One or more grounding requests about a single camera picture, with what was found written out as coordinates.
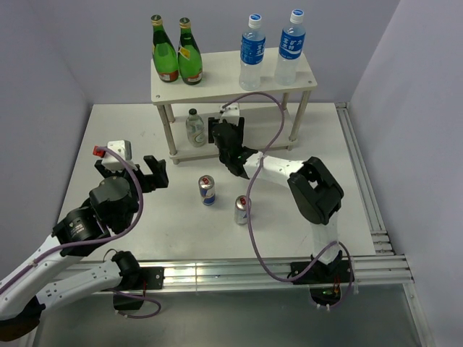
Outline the small pocari sweat bottle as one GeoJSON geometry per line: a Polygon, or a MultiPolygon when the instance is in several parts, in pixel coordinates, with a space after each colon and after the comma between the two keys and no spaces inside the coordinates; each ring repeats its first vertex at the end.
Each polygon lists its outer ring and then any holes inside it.
{"type": "Polygon", "coordinates": [[[251,14],[247,29],[242,34],[240,46],[239,85],[253,91],[260,87],[260,67],[263,61],[266,35],[262,29],[262,16],[251,14]]]}

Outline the clear chang bottle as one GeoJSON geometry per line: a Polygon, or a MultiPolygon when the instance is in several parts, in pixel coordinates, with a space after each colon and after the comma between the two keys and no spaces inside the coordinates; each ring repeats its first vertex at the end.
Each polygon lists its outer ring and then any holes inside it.
{"type": "Polygon", "coordinates": [[[187,139],[193,147],[201,147],[206,143],[205,125],[195,108],[188,111],[185,122],[187,139]]]}

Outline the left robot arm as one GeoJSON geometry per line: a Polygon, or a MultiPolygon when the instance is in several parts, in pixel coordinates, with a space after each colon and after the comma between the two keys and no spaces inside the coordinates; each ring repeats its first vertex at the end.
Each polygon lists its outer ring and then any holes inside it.
{"type": "Polygon", "coordinates": [[[150,275],[129,251],[117,251],[95,267],[64,280],[57,276],[91,255],[97,248],[128,234],[143,211],[143,195],[169,185],[166,162],[152,155],[143,158],[151,173],[116,156],[111,170],[102,160],[95,168],[103,179],[80,207],[71,210],[53,228],[44,243],[16,270],[1,280],[1,341],[27,335],[53,310],[99,291],[115,300],[128,296],[130,303],[116,304],[124,315],[139,309],[145,294],[132,290],[160,288],[163,269],[150,275]]]}

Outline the large pocari sweat bottle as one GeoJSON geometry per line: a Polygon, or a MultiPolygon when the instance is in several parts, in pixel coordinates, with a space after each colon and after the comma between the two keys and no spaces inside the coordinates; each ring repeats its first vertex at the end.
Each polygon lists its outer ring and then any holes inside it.
{"type": "Polygon", "coordinates": [[[304,11],[293,9],[289,23],[283,27],[274,79],[279,85],[292,85],[296,80],[297,65],[305,42],[304,11]]]}

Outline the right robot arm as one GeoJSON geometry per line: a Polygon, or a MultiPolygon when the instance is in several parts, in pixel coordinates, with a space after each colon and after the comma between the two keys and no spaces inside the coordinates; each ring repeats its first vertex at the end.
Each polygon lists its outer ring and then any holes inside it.
{"type": "Polygon", "coordinates": [[[330,281],[341,264],[337,219],[344,191],[320,158],[286,160],[245,147],[244,122],[208,120],[209,141],[218,148],[219,160],[231,174],[254,181],[258,178],[289,188],[296,206],[313,230],[313,260],[307,274],[330,281]]]}

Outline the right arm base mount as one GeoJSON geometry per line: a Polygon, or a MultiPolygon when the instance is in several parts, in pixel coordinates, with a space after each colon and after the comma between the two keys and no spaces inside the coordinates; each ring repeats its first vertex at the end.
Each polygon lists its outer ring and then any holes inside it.
{"type": "MultiPolygon", "coordinates": [[[[291,262],[287,279],[297,277],[310,263],[291,262]]],[[[354,271],[348,260],[341,260],[332,269],[316,262],[301,278],[292,280],[296,286],[309,286],[310,298],[318,308],[330,310],[342,302],[345,294],[354,288],[354,271]]]]}

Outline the red bull can front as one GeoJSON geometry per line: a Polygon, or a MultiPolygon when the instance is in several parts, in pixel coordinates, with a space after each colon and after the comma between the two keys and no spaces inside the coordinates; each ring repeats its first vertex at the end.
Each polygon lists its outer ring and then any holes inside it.
{"type": "Polygon", "coordinates": [[[247,207],[250,205],[251,200],[245,195],[240,195],[235,199],[234,203],[234,221],[238,225],[244,225],[248,222],[247,207]]]}

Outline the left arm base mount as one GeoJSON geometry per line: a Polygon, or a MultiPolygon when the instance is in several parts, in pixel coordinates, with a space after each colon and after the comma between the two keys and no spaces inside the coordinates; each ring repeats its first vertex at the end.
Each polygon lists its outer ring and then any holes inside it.
{"type": "Polygon", "coordinates": [[[127,319],[141,320],[155,317],[161,312],[161,303],[148,296],[151,290],[163,288],[163,267],[142,267],[137,275],[123,281],[115,288],[104,290],[112,294],[112,304],[115,313],[127,319]],[[157,306],[150,314],[135,314],[145,302],[157,306]]]}

